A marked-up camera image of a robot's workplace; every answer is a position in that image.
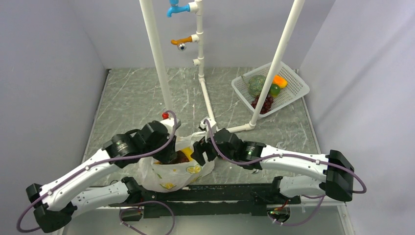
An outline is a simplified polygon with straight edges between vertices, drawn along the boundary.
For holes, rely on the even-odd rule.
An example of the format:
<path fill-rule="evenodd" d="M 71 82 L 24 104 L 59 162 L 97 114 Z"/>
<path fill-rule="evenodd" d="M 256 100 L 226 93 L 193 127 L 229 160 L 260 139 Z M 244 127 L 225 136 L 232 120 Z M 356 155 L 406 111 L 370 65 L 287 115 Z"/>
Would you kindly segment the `yellow fake bananas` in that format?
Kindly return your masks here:
<path fill-rule="evenodd" d="M 193 153 L 193 150 L 190 148 L 190 147 L 186 147 L 186 148 L 184 148 L 184 149 L 182 149 L 181 150 L 184 154 L 185 154 L 185 156 L 188 158 L 188 159 L 192 159 L 192 153 Z"/>

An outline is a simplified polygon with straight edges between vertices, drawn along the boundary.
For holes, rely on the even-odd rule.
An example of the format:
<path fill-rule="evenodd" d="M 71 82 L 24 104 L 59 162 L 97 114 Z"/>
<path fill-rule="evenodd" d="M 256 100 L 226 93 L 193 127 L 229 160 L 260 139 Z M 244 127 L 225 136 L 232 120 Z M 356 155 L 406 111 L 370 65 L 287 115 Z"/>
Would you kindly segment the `white printed plastic bag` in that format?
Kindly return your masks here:
<path fill-rule="evenodd" d="M 204 136 L 204 132 L 196 132 L 186 137 L 178 137 L 175 144 L 176 150 L 181 151 L 186 147 L 193 150 L 192 145 Z M 206 161 L 204 166 L 200 166 L 193 159 L 188 163 L 161 164 L 154 158 L 147 157 L 138 162 L 138 175 L 135 179 L 146 190 L 173 192 L 207 176 L 213 169 L 213 161 Z"/>

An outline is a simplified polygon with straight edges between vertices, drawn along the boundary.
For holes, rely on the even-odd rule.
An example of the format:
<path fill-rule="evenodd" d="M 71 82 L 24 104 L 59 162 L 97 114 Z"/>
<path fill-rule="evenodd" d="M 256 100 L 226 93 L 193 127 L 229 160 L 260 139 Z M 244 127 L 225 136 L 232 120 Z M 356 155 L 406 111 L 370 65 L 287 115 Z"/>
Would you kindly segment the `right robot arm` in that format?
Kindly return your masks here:
<path fill-rule="evenodd" d="M 277 185 L 270 189 L 270 198 L 275 203 L 300 195 L 326 195 L 350 202 L 355 193 L 354 167 L 337 150 L 327 155 L 287 151 L 261 142 L 244 141 L 226 129 L 211 137 L 202 137 L 192 147 L 191 156 L 201 166 L 222 157 L 244 169 L 294 173 L 294 177 L 278 178 Z"/>

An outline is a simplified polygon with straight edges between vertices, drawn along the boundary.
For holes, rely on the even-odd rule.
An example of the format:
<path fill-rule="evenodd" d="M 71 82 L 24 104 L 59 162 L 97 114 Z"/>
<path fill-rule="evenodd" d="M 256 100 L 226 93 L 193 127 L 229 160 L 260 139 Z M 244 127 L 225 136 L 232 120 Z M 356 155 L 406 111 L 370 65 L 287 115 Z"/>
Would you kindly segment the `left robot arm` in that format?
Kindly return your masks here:
<path fill-rule="evenodd" d="M 149 122 L 141 129 L 116 134 L 88 160 L 59 179 L 45 185 L 28 186 L 26 193 L 38 229 L 51 233 L 69 224 L 76 216 L 99 207 L 133 206 L 150 201 L 154 193 L 139 185 L 134 177 L 124 177 L 106 187 L 89 187 L 143 158 L 171 162 L 175 156 L 175 132 L 180 125 L 179 120 L 167 118 Z"/>

